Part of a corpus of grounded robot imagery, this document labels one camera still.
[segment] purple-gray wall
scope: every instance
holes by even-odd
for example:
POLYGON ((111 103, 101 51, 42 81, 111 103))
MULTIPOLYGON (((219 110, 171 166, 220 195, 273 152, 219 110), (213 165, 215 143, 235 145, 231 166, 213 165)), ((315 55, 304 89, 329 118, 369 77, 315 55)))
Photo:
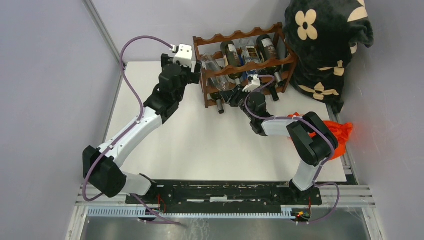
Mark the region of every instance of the purple-gray wall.
POLYGON ((0 7, 0 239, 64 239, 118 64, 80 0, 0 7))
POLYGON ((389 240, 424 238, 424 1, 368 0, 375 45, 346 70, 340 114, 389 240))
MULTIPOLYGON (((151 35, 170 44, 193 44, 215 34, 245 33, 253 27, 267 29, 284 22, 290 0, 93 0, 116 47, 128 40, 151 35)), ((219 45, 201 46, 215 53, 219 45)), ((126 61, 159 61, 166 48, 160 43, 138 41, 125 52, 126 61)))

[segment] orange plastic bag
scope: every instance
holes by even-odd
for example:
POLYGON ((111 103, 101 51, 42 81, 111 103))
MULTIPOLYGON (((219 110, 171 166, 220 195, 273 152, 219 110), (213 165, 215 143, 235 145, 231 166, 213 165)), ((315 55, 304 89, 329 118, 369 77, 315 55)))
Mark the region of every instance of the orange plastic bag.
MULTIPOLYGON (((289 115, 289 117, 298 117, 299 113, 295 112, 294 114, 289 115)), ((346 143, 349 140, 354 125, 351 122, 340 124, 334 121, 323 121, 324 124, 330 129, 332 134, 338 141, 338 147, 335 149, 334 156, 331 160, 336 159, 346 153, 346 143)), ((309 136, 312 138, 316 135, 315 132, 310 133, 309 136)))

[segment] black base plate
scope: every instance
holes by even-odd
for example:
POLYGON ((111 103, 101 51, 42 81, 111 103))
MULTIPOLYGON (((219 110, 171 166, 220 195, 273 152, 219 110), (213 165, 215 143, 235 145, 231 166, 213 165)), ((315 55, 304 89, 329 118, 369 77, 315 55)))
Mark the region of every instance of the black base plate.
MULTIPOLYGON (((320 190, 313 188, 308 195, 294 199, 288 182, 217 182, 154 180, 159 187, 152 187, 140 198, 146 204, 158 204, 158 196, 166 204, 166 213, 230 214, 230 213, 281 213, 281 205, 321 205, 320 190), (211 198, 238 200, 211 202, 211 198), (202 203, 187 200, 203 200, 202 203)), ((127 196, 127 204, 140 204, 127 196)))

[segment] wooden rack shelf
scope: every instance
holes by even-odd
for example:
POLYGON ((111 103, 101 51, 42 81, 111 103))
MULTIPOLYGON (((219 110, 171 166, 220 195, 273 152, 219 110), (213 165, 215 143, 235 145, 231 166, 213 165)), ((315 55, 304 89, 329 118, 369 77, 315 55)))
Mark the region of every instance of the wooden rack shelf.
MULTIPOLYGON (((244 33, 242 31, 235 31, 230 36, 223 36, 221 34, 216 34, 214 37, 207 40, 201 37, 196 37, 196 36, 193 37, 196 59, 200 61, 200 59, 202 58, 202 55, 200 54, 199 46, 208 45, 208 44, 216 44, 216 43, 221 43, 224 41, 230 41, 230 40, 236 40, 236 39, 250 38, 250 37, 264 35, 264 34, 274 34, 272 43, 276 47, 278 47, 278 42, 279 42, 279 39, 281 38, 282 42, 285 45, 285 48, 288 51, 288 57, 284 59, 271 58, 271 59, 268 59, 266 62, 262 62, 262 63, 248 62, 247 64, 241 67, 234 67, 234 66, 228 65, 224 69, 219 71, 202 69, 200 85, 201 85, 201 89, 204 96, 205 108, 216 105, 214 100, 208 99, 208 94, 219 92, 219 90, 216 87, 209 85, 209 81, 208 81, 209 78, 235 74, 235 73, 242 73, 242 72, 251 71, 255 69, 263 69, 263 68, 268 68, 273 66, 290 64, 289 70, 284 71, 281 74, 281 78, 285 80, 284 86, 278 86, 276 88, 277 92, 285 93, 286 88, 288 87, 290 83, 290 79, 292 78, 293 72, 295 71, 296 64, 298 62, 298 56, 292 51, 292 49, 285 42, 286 36, 283 33, 283 24, 281 22, 278 22, 272 25, 271 28, 265 29, 265 30, 261 29, 260 27, 255 27, 251 32, 248 32, 248 33, 244 33)), ((241 49, 237 49, 237 52, 238 54, 240 54, 241 49)), ((222 52, 217 51, 213 55, 213 58, 216 60, 222 59, 223 58, 222 52)), ((269 81, 271 81, 271 78, 270 77, 262 78, 261 81, 263 83, 269 83, 269 81)), ((247 82, 244 81, 242 84, 245 86, 247 85, 247 82)), ((231 83, 230 88, 234 88, 234 87, 235 87, 235 84, 231 83)), ((265 95, 270 94, 270 92, 267 89, 264 89, 263 93, 265 95)))

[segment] white table surface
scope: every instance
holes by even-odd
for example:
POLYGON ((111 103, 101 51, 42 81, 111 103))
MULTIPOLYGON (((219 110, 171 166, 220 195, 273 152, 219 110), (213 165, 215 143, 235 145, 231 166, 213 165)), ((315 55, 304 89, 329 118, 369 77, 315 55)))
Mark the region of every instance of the white table surface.
MULTIPOLYGON (((145 101, 158 83, 161 63, 129 62, 126 75, 145 101)), ((296 92, 291 86, 279 93, 280 101, 266 96, 268 112, 287 116, 315 112, 329 120, 326 105, 296 92)), ((256 135, 247 116, 235 107, 205 108, 200 85, 187 86, 179 109, 147 136, 129 155, 122 170, 152 179, 206 181, 289 181, 301 161, 292 141, 283 136, 256 135)), ((139 105, 122 83, 107 138, 113 137, 135 115, 139 105)), ((328 162, 319 181, 346 182, 340 158, 328 162)))

